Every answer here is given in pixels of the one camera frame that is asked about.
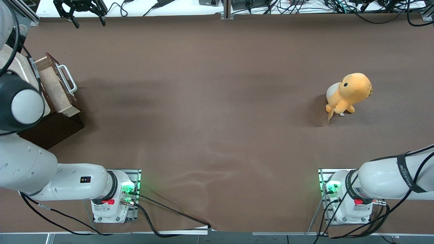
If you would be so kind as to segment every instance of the orange plush toy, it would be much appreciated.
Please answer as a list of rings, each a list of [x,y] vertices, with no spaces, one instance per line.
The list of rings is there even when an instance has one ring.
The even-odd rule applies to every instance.
[[[369,79],[362,73],[354,73],[345,76],[341,82],[333,84],[327,89],[326,97],[329,102],[325,110],[329,112],[329,122],[333,113],[343,116],[347,110],[354,113],[353,105],[372,95],[372,85]]]

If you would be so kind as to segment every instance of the brown fabric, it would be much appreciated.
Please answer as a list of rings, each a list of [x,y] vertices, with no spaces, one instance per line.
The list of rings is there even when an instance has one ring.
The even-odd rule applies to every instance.
[[[141,168],[143,193],[216,230],[306,231],[318,168],[356,168],[433,142],[432,26],[332,14],[79,21],[78,30],[40,23],[26,41],[35,58],[49,52],[67,65],[79,86],[86,127],[51,151],[61,163]],[[325,92],[354,72],[373,95],[328,124]],[[1,194],[3,232],[59,231],[15,192]],[[46,204],[88,218],[80,201]],[[200,225],[142,204],[159,230]],[[380,232],[434,234],[431,205],[405,202]],[[98,227],[149,230],[142,215]]]

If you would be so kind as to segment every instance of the label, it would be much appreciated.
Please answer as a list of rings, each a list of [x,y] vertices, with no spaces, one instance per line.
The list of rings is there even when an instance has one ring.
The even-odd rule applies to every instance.
[[[105,207],[104,205],[95,205],[93,208],[95,209],[95,211],[98,212],[105,212],[110,210],[110,208]]]
[[[357,212],[368,212],[371,210],[371,207],[366,205],[354,205],[353,210]]]
[[[357,191],[357,194],[363,198],[369,199],[370,197],[365,194],[361,187],[354,187],[354,190]]]
[[[80,178],[80,183],[90,183],[90,176],[82,176]]]

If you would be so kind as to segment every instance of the red button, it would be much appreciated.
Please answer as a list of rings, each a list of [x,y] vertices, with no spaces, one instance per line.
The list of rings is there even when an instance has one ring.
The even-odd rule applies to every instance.
[[[363,204],[363,201],[361,199],[354,199],[354,204],[360,205]]]
[[[101,201],[102,203],[108,203],[109,205],[113,205],[115,204],[115,200],[114,199],[110,199],[110,200],[105,200],[105,201]]]

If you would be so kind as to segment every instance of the plush toy tail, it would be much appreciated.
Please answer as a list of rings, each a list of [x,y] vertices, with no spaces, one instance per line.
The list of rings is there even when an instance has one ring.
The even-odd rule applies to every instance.
[[[334,112],[335,112],[335,109],[331,109],[329,112],[329,123],[330,123],[330,118],[333,116]]]

